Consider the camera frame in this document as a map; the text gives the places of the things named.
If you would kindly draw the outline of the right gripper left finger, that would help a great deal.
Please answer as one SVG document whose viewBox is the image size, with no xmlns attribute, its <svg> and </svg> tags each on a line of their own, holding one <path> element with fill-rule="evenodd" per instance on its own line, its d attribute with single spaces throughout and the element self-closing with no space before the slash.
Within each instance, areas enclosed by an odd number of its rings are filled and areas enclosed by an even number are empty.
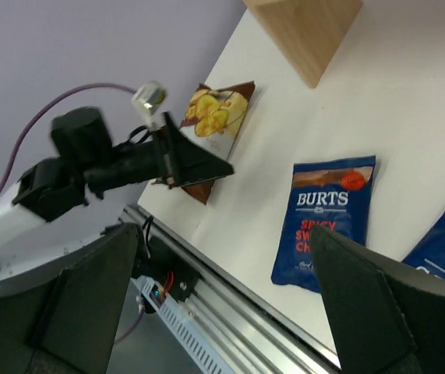
<svg viewBox="0 0 445 374">
<path fill-rule="evenodd" d="M 0 373 L 104 373 L 140 233 L 120 224 L 0 281 Z"/>
</svg>

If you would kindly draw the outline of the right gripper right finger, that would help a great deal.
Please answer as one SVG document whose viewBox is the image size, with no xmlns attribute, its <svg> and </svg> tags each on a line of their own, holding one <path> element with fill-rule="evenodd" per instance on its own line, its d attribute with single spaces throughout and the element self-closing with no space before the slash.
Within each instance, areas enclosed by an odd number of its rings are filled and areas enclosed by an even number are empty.
<svg viewBox="0 0 445 374">
<path fill-rule="evenodd" d="M 343 373 L 445 373 L 445 280 L 324 226 L 310 250 Z"/>
</svg>

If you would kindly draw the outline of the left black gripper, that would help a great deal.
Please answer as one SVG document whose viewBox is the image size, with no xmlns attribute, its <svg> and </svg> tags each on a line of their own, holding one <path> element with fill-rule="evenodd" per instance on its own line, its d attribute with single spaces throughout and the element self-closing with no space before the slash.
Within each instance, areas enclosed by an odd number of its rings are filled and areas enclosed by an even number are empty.
<svg viewBox="0 0 445 374">
<path fill-rule="evenodd" d="M 162 115 L 163 128 L 136 128 L 129 134 L 128 141 L 132 145 L 131 181 L 160 179 L 168 187 L 177 187 L 197 185 L 234 174 L 230 163 L 185 136 L 168 112 Z"/>
</svg>

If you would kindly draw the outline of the Chuba cassava chips bag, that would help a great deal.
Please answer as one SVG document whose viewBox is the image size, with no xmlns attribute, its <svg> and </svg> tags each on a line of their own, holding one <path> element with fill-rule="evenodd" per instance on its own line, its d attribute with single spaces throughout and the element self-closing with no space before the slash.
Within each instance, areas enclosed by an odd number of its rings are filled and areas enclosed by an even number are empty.
<svg viewBox="0 0 445 374">
<path fill-rule="evenodd" d="M 229 154 L 249 110 L 255 88 L 253 81 L 219 89 L 201 83 L 189 100 L 183 119 L 175 124 L 196 145 L 229 163 Z M 177 187 L 205 204 L 217 180 Z M 153 179 L 153 183 L 164 185 L 160 179 Z"/>
</svg>

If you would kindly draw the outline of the Burts spicy sweet chilli bag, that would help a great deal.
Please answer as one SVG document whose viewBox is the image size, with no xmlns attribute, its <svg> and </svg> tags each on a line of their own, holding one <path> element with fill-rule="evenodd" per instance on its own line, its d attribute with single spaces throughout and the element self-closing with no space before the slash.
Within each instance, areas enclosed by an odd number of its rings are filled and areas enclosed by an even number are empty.
<svg viewBox="0 0 445 374">
<path fill-rule="evenodd" d="M 320 292 L 310 252 L 315 226 L 366 243 L 375 166 L 374 155 L 293 165 L 273 284 Z"/>
</svg>

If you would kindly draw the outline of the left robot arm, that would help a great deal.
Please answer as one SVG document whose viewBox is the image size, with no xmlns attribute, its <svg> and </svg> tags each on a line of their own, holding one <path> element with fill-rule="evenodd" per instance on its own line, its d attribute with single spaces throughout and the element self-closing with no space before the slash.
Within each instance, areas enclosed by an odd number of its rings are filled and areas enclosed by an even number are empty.
<svg viewBox="0 0 445 374">
<path fill-rule="evenodd" d="M 158 129 L 141 125 L 145 135 L 113 144 L 101 110 L 81 107 L 54 118 L 51 141 L 57 157 L 26 170 L 0 199 L 0 248 L 22 233 L 49 224 L 77 206 L 88 206 L 108 190 L 153 179 L 173 189 L 234 174 L 225 159 L 196 145 L 176 127 L 169 113 Z"/>
</svg>

